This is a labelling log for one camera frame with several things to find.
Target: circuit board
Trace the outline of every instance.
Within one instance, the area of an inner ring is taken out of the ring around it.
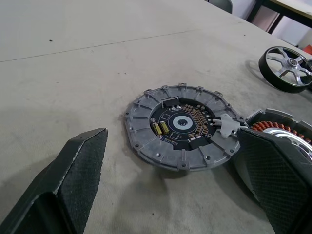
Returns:
[[[213,113],[201,103],[188,101],[187,104],[180,98],[164,102],[153,113],[150,124],[154,133],[175,150],[193,150],[210,143],[215,133],[209,122],[212,118]]]

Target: wheel rim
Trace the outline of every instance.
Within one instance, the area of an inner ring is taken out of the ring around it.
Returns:
[[[280,54],[282,58],[273,56],[272,54]],[[266,52],[266,59],[277,61],[282,65],[282,68],[274,72],[274,74],[284,82],[290,85],[304,87],[311,83],[312,69],[308,65],[308,60],[296,51],[285,47],[274,47]],[[293,82],[284,79],[288,73],[293,75]]]

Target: desk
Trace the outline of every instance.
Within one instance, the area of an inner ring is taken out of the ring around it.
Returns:
[[[140,160],[123,116],[144,90],[186,82],[245,117],[275,108],[312,123],[308,91],[281,92],[256,68],[287,43],[203,0],[4,0],[0,30],[0,222],[68,139],[107,127],[85,234],[274,233],[224,167]]]
[[[312,6],[293,0],[256,0],[252,11],[247,18],[247,22],[252,22],[254,20],[261,6],[268,7],[279,13],[279,16],[268,31],[270,34],[272,34],[283,16],[287,16],[312,28]]]

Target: wall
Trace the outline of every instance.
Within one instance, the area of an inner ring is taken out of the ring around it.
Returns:
[[[293,0],[304,2],[312,6],[311,0]],[[298,45],[300,41],[304,38],[306,33],[309,31],[309,27],[300,24],[288,17],[283,17],[281,22],[278,24],[274,32],[272,33],[277,38],[280,38],[289,44],[294,46]]]
[[[305,48],[308,45],[312,45],[312,29],[310,29],[303,39],[299,42],[298,46],[300,49]]]
[[[255,0],[231,0],[233,3],[233,15],[246,19],[254,6]]]

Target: copper coil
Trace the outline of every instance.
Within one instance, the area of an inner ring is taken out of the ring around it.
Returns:
[[[259,126],[259,124],[254,124],[254,127],[255,127],[258,131],[263,131],[263,129]]]
[[[259,122],[258,125],[262,128],[262,130],[266,129],[266,126],[262,122]]]
[[[270,128],[274,127],[274,125],[273,125],[273,123],[271,121],[268,121],[268,125],[270,126]]]
[[[299,134],[296,130],[291,130],[291,128],[289,126],[285,126],[283,124],[279,124],[277,122],[271,122],[271,121],[262,121],[262,122],[257,122],[254,123],[251,126],[251,129],[253,130],[257,130],[257,131],[263,131],[267,128],[281,128],[283,130],[292,132],[293,134],[299,136],[300,138],[304,139],[304,135],[303,134]],[[312,144],[312,141],[308,138],[304,139],[306,142],[308,142],[309,144]]]
[[[284,129],[285,130],[285,127],[284,127],[284,125],[283,124],[279,124],[279,128],[281,128],[281,129]]]
[[[269,124],[267,123],[267,121],[262,121],[262,123],[264,124],[264,126],[265,126],[266,128],[269,128],[269,127],[270,127]]]

